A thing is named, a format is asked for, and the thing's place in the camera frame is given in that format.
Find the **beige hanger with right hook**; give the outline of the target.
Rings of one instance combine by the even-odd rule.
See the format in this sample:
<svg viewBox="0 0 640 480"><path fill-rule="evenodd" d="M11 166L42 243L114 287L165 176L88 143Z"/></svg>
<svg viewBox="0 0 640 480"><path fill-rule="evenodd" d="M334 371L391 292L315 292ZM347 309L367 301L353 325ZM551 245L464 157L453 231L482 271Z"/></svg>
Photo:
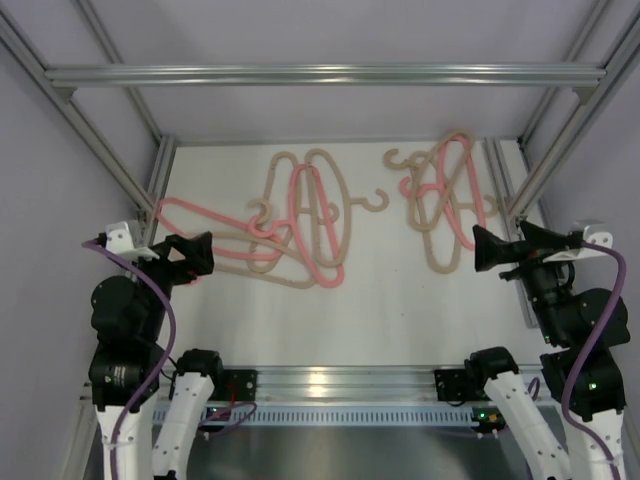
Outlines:
<svg viewBox="0 0 640 480"><path fill-rule="evenodd" d="M337 235L333 229L334 220L331 217L333 210L329 208L329 201L324 191L322 178L314 165L314 159L316 157L320 157L327 162L339 187L343 206L343 229L340 240L337 240ZM366 197L352 197L349 194L348 186L341 170L333 157L324 149L310 149L304 156L304 166L307 176L309 215L311 216L313 257L322 267L333 268L341 266L345 260L351 240L352 207L359 205L369 212L381 212L389 206L389 196L382 189L376 189L375 194L380 199L377 205L372 204ZM322 253L320 237L321 225L324 225L326 228L333 256L332 259L325 258Z"/></svg>

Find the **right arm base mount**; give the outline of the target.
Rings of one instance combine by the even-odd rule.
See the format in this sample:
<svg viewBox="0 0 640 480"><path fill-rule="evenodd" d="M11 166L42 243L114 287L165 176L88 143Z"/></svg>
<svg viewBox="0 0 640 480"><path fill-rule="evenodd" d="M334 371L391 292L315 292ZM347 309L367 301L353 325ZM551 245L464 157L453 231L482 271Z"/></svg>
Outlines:
<svg viewBox="0 0 640 480"><path fill-rule="evenodd" d="M489 399L476 378L465 369L436 369L434 380L439 401L457 405Z"/></svg>

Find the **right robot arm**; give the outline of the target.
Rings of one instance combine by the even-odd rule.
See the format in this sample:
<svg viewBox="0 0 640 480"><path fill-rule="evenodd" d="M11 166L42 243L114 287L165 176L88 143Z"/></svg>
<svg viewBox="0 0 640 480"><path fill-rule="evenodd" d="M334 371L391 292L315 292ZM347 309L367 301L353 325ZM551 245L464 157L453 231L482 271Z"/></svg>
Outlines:
<svg viewBox="0 0 640 480"><path fill-rule="evenodd" d="M466 373L500 412L533 478L623 479L626 398L611 350L630 340L622 298L626 261L613 249L611 234L593 224L562 235L523 221L520 230L520 240L508 242L474 226L474 267L485 272L510 264L500 278L523 285L543 339L555 349L540 362L564 441L554 436L506 348L472 353ZM574 293L575 262L596 256L616 262L613 288Z"/></svg>

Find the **beige hanger bottom pile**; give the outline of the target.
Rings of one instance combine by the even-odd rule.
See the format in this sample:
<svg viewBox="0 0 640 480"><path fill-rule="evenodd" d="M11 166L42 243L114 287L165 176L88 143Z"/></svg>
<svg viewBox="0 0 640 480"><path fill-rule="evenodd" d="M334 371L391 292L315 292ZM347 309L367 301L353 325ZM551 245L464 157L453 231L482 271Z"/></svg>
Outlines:
<svg viewBox="0 0 640 480"><path fill-rule="evenodd" d="M277 266L279 259L282 256L287 256L301 264L304 264L302 255L298 251L289 247L289 243L293 239L291 229L288 229L287 233L283 237L273 235L269 238L259 238L251 233L244 232L215 232L213 234L213 239L242 241L249 244L247 251L241 252L226 251L219 247L214 247L213 250L215 256L242 260L247 264L247 267L243 269L216 262L216 272L252 278L295 289L309 289L316 284L316 280L312 274L310 274L306 280L291 280L271 274L271 271ZM270 248L272 253L276 254L276 258L272 259L270 255L267 254L267 260L258 259L259 254L257 253L257 246Z"/></svg>

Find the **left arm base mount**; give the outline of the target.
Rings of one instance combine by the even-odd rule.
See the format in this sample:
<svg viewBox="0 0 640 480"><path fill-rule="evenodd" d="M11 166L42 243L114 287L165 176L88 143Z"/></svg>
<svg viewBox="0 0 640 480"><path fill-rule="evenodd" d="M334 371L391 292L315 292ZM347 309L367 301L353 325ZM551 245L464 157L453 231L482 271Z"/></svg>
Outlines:
<svg viewBox="0 0 640 480"><path fill-rule="evenodd" d="M257 391L258 371L252 369L225 369L214 377L212 402L236 403L253 401Z"/></svg>

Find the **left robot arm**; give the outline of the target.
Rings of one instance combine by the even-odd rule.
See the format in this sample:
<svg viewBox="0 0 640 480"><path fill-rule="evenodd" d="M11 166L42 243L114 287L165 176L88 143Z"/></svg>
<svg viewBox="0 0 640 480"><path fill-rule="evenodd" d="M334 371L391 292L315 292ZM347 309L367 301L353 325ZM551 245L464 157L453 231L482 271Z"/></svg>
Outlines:
<svg viewBox="0 0 640 480"><path fill-rule="evenodd" d="M216 351L191 349L178 359L170 406L152 433L160 375L177 336L172 290L214 270L213 236L170 235L142 249L115 250L114 233L84 242L124 269L91 295L98 345L89 366L92 404L107 479L183 479L206 402L223 374Z"/></svg>

